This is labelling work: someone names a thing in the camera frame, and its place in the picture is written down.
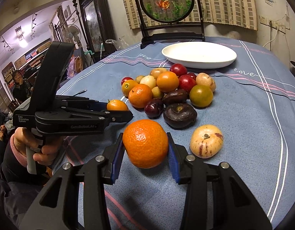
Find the person's left hand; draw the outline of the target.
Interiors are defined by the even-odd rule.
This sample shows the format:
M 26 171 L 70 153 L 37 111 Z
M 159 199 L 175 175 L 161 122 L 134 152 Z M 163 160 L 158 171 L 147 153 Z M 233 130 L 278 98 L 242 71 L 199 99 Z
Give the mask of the person's left hand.
M 55 160 L 60 147 L 64 140 L 64 136 L 53 137 L 42 145 L 39 153 L 33 154 L 33 160 L 41 165 L 49 166 Z M 10 140 L 11 150 L 21 165 L 27 164 L 26 147 L 30 150 L 39 147 L 39 142 L 35 136 L 26 128 L 19 127 L 15 130 Z

